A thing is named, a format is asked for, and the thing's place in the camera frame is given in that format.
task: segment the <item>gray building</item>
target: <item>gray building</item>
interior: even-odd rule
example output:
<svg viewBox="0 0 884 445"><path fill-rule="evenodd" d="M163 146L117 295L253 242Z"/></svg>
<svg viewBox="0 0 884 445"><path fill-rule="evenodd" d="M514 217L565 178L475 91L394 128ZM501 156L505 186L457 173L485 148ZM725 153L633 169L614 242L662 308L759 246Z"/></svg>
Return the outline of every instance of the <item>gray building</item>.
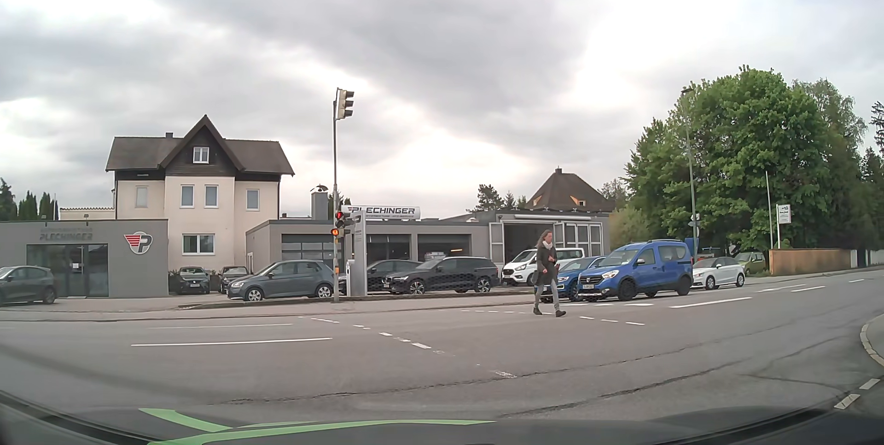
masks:
<svg viewBox="0 0 884 445"><path fill-rule="evenodd" d="M0 223L0 266L48 267L58 296L165 296L165 219Z"/></svg>

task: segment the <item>blue van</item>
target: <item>blue van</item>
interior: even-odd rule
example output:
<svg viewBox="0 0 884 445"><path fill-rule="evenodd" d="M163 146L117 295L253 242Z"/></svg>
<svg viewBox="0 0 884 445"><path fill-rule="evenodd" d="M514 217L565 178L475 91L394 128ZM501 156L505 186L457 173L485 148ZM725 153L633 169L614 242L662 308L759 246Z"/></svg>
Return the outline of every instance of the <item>blue van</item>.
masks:
<svg viewBox="0 0 884 445"><path fill-rule="evenodd" d="M577 296L591 302L616 296L629 301L638 293L691 292L691 250L679 240L630 243L613 250L597 267L580 273Z"/></svg>
<svg viewBox="0 0 884 445"><path fill-rule="evenodd" d="M580 291L580 285L577 284L577 278L580 273L595 267L604 257L584 257L574 260L566 264L558 271L558 298L568 298L571 302L581 302L582 299L577 296ZM540 301L549 304L553 301L553 295L550 293L550 287L545 286L544 292L540 296Z"/></svg>

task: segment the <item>asphalt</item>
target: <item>asphalt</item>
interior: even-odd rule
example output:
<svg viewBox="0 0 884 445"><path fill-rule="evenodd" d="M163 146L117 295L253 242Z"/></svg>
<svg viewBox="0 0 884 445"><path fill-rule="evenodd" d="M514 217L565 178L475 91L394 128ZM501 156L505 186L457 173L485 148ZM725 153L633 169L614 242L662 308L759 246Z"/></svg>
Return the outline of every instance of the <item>asphalt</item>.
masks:
<svg viewBox="0 0 884 445"><path fill-rule="evenodd" d="M866 393L844 412L884 416L884 385L858 389L884 379L859 336L884 313L882 270L563 302L561 318L514 298L117 322L0 310L0 390L143 432L157 418L138 408L256 424L651 419L742 405L833 409L856 392ZM23 322L41 314L66 322ZM884 349L881 322L866 333Z"/></svg>

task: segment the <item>black suv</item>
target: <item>black suv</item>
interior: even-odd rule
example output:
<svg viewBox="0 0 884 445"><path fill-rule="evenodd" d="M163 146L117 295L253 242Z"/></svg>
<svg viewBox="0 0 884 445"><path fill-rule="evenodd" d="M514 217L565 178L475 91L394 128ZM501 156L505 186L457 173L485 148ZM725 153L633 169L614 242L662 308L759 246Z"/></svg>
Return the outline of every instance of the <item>black suv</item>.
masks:
<svg viewBox="0 0 884 445"><path fill-rule="evenodd" d="M383 279L385 291L424 294L453 289L465 293L472 289L488 293L500 286L497 265L481 257L436 258L421 263L408 272L392 272Z"/></svg>

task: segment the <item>white car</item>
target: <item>white car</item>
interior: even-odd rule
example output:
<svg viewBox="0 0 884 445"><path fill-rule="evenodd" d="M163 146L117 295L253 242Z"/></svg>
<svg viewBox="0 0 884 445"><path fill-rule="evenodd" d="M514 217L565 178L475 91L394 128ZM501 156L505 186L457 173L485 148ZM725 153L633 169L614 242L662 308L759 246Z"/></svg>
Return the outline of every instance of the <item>white car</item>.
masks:
<svg viewBox="0 0 884 445"><path fill-rule="evenodd" d="M694 287L718 289L722 285L743 287L746 271L730 257L704 258L694 263Z"/></svg>
<svg viewBox="0 0 884 445"><path fill-rule="evenodd" d="M557 248L556 259L558 260L558 269L568 265L569 263L583 258L583 248ZM519 255L515 256L512 262L504 265L501 274L501 283L508 283L511 286L524 284L532 286L534 284L534 276L537 272L537 250L536 248L526 249Z"/></svg>

